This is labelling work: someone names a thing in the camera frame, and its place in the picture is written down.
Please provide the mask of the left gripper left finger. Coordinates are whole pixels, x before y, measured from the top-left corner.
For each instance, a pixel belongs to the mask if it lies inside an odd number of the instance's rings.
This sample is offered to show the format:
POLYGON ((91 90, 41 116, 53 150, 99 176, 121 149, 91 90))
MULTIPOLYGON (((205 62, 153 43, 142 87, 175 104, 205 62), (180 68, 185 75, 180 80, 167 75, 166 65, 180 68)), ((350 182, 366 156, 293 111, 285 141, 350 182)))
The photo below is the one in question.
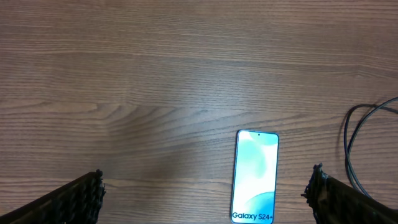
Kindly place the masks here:
POLYGON ((96 224, 106 193, 99 169, 1 216, 1 224, 96 224))

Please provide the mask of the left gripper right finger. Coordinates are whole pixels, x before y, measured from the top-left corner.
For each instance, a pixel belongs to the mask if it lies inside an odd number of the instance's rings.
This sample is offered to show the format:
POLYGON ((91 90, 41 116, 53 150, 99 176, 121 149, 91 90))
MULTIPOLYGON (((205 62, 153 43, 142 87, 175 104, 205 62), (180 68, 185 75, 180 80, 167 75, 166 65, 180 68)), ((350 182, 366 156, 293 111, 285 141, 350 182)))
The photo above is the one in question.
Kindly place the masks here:
POLYGON ((397 224, 393 210, 322 171, 313 174, 302 194, 317 224, 397 224))

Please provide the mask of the Samsung Galaxy smartphone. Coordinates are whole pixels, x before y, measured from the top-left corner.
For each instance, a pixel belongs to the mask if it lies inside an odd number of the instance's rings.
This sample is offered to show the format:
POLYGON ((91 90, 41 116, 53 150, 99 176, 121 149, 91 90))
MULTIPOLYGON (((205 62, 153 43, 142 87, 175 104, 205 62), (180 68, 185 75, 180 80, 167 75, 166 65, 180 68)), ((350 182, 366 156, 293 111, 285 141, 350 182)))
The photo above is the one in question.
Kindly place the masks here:
POLYGON ((279 136, 237 133, 230 217, 232 223, 274 222, 279 136))

